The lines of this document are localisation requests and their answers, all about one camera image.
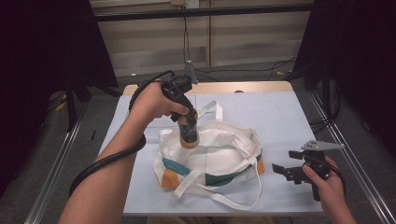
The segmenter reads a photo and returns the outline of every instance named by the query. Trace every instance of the black curtain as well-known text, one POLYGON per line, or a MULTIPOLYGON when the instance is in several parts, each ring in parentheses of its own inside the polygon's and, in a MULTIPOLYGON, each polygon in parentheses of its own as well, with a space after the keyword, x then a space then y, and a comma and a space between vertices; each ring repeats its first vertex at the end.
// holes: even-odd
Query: black curtain
POLYGON ((2 1, 0 30, 1 195, 32 150, 52 93, 67 80, 118 84, 88 0, 2 1))
POLYGON ((332 76, 373 132, 396 156, 396 2, 355 1, 332 76))

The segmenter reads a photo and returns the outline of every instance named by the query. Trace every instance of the person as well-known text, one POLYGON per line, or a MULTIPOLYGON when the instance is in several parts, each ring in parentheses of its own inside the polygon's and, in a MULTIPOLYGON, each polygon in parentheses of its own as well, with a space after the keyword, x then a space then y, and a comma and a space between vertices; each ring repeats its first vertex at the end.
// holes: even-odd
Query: person
MULTIPOLYGON (((154 119, 169 116, 171 112, 188 114, 186 106, 163 96, 161 85, 161 82, 152 82, 140 93, 127 119, 96 161, 136 145, 154 119)), ((135 154, 127 156, 84 179, 66 203, 59 223, 120 223, 134 159, 135 154)), ((304 166, 303 170, 318 186, 323 211, 332 223, 354 223, 337 176, 330 173, 330 178, 324 181, 308 166, 304 166)))

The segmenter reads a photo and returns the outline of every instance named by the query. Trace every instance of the hand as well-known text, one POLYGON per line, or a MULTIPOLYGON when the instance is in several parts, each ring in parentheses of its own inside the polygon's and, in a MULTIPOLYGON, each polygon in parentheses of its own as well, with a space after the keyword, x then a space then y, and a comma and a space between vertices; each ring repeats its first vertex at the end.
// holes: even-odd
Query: hand
MULTIPOLYGON (((326 157, 326 162, 337 168, 337 164, 332 159, 326 157)), ((347 207, 344 186, 338 175, 330 171, 329 179, 323 180, 307 165, 303 166, 303 171, 318 187, 323 212, 332 220, 332 223, 355 223, 347 207)))
POLYGON ((171 112, 188 114, 189 109, 186 106, 175 103, 163 95, 161 86, 162 83, 159 80, 150 83, 135 100, 130 115, 138 113, 147 123, 150 123, 162 115, 170 116, 171 112))

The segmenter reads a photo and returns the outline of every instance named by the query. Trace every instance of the metal rail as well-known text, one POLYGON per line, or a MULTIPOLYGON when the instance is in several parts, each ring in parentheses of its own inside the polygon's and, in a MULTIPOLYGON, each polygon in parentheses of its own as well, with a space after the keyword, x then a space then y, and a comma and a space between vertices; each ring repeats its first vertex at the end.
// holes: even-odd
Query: metal rail
POLYGON ((35 203, 32 209, 30 210, 27 218, 25 219, 24 222, 25 224, 40 223, 41 218, 43 217, 47 205, 50 201, 52 192, 54 191, 55 184, 59 178, 60 172, 64 167, 64 162, 67 158, 70 148, 73 146, 73 143, 76 139, 79 127, 81 125, 81 121, 85 117, 85 113, 87 111, 88 105, 89 102, 84 103, 84 105, 81 108, 81 112, 78 116, 78 120, 76 121, 75 126, 69 133, 67 133, 66 138, 64 139, 64 143, 61 147, 61 150, 59 151, 58 156, 49 172, 47 180, 44 183, 43 187, 41 188, 40 193, 35 199, 35 203))
MULTIPOLYGON (((326 112, 323 108, 323 103, 321 102, 317 93, 311 91, 309 92, 312 102, 314 103, 317 111, 319 112, 321 118, 323 120, 327 119, 326 112)), ((349 165, 353 175, 356 177, 357 181, 361 185, 364 193, 366 194, 368 200, 372 204, 374 210, 378 214, 378 217, 382 221, 382 223, 393 224, 396 223, 396 219, 393 214, 390 212, 387 203, 382 197, 381 193, 374 186, 373 182, 366 174, 355 154, 353 153, 351 147, 347 143, 345 137, 341 134, 337 125, 334 122, 328 123, 328 129, 334 141, 338 144, 344 144, 345 148, 341 150, 344 158, 346 159, 347 164, 349 165)))

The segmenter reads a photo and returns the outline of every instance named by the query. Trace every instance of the black cable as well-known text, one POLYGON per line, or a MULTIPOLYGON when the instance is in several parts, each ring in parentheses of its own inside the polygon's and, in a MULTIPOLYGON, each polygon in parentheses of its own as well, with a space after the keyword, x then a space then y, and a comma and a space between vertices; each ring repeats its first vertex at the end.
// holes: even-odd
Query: black cable
POLYGON ((331 122, 334 122, 336 118, 338 117, 340 113, 340 108, 341 108, 341 91, 338 85, 335 86, 335 92, 333 96, 333 103, 334 103, 334 108, 335 111, 334 113, 330 114, 328 118, 323 119, 323 118, 317 118, 309 122, 309 125, 311 126, 312 129, 319 127, 317 130, 314 131, 314 133, 318 133, 325 127, 327 127, 331 122))
MULTIPOLYGON (((184 17, 184 40, 183 40, 183 59, 184 59, 184 62, 186 62, 186 43, 187 43, 188 57, 189 57, 189 60, 191 60, 189 32, 187 30, 187 21, 186 21, 186 18, 184 17)), ((213 73, 213 72, 267 72, 267 71, 271 71, 270 76, 266 79, 266 81, 268 81, 271 78, 274 69, 277 69, 277 68, 285 65, 286 63, 295 62, 294 61, 295 59, 296 59, 296 57, 292 57, 292 58, 290 58, 290 59, 288 59, 286 61, 277 62, 277 63, 273 64, 273 66, 271 68, 266 68, 266 69, 230 69, 230 70, 229 69, 220 69, 220 70, 212 70, 212 71, 203 71, 203 70, 197 69, 192 63, 191 63, 191 65, 192 65, 192 68, 194 70, 196 70, 198 72, 201 72, 201 73, 213 73)), ((213 80, 215 80, 217 82, 220 82, 220 80, 215 79, 213 77, 208 77, 208 76, 198 75, 198 74, 197 74, 197 76, 211 78, 211 79, 213 79, 213 80)))
POLYGON ((295 58, 296 58, 296 57, 293 57, 293 58, 291 58, 291 59, 289 59, 289 60, 286 60, 286 61, 280 61, 280 62, 274 63, 274 65, 271 67, 270 76, 269 76, 265 81, 269 81, 269 80, 271 79, 272 74, 274 73, 274 69, 276 68, 276 65, 277 65, 277 64, 281 63, 281 65, 279 66, 279 67, 281 67, 281 66, 285 65, 286 63, 295 62, 295 61, 294 61, 295 58))
POLYGON ((111 162, 120 160, 122 158, 125 158, 129 155, 136 153, 138 150, 142 149, 145 145, 146 145, 146 137, 143 134, 136 146, 127 148, 121 152, 107 156, 107 157, 91 164, 90 166, 88 166, 81 173, 79 173, 79 175, 74 179, 72 185, 70 186, 69 197, 72 196, 72 194, 75 191, 75 189, 77 188, 77 186, 89 175, 93 174, 94 172, 98 171, 99 169, 103 168, 104 166, 109 165, 111 162))
MULTIPOLYGON (((160 73, 159 75, 152 77, 152 78, 144 81, 142 84, 138 85, 138 88, 134 92, 134 95, 131 97, 131 102, 129 103, 129 111, 131 110, 132 106, 134 105, 134 101, 136 100, 136 98, 140 94, 140 92, 142 92, 142 90, 145 89, 150 83, 157 81, 156 80, 157 78, 162 77, 166 74, 171 74, 172 77, 175 75, 175 73, 173 71, 168 70, 168 71, 160 73)), ((77 186, 89 175, 93 174, 97 170, 103 168, 106 165, 109 165, 110 163, 112 163, 114 161, 120 160, 122 158, 125 158, 126 156, 136 153, 138 150, 142 149, 145 146, 145 144, 146 144, 146 137, 143 134, 136 146, 124 149, 121 152, 107 156, 107 157, 91 164, 90 166, 88 166, 81 173, 79 173, 79 175, 74 179, 74 181, 69 189, 69 197, 73 194, 73 192, 77 188, 77 186)))

